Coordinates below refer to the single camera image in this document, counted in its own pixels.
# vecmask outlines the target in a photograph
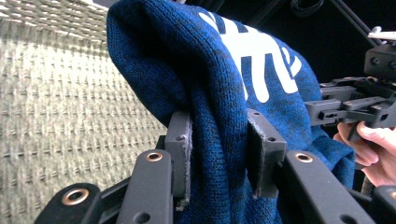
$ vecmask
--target white printed logo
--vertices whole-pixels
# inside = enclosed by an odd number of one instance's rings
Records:
[[[209,13],[210,17],[204,13],[199,13],[201,18],[211,25],[218,33],[219,28],[217,27],[215,17]],[[264,80],[265,71],[265,55],[272,54],[274,60],[274,68],[280,83],[282,84],[283,90],[286,93],[297,92],[297,85],[290,77],[289,71],[283,61],[282,51],[285,55],[287,63],[290,64],[290,55],[287,49],[279,48],[279,45],[275,40],[264,33],[260,33],[256,29],[245,26],[247,28],[246,33],[239,33],[236,24],[233,21],[221,18],[224,21],[226,34],[220,35],[222,42],[230,51],[233,61],[238,68],[239,74],[242,78],[241,72],[241,60],[242,57],[251,57],[251,75],[253,82],[253,89],[256,93],[257,99],[261,103],[265,103],[269,99],[269,93],[267,85]],[[294,57],[294,62],[290,67],[291,76],[295,77],[301,69],[301,61]],[[245,99],[248,99],[248,92],[244,83]]]

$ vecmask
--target knit fabric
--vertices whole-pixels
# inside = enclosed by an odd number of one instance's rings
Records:
[[[310,127],[304,101],[320,99],[305,59],[285,43],[200,7],[120,1],[108,12],[113,63],[165,126],[173,112],[193,119],[191,203],[178,223],[273,223],[276,200],[252,194],[246,175],[247,109],[260,111],[288,149],[316,154],[345,185],[351,148]]]

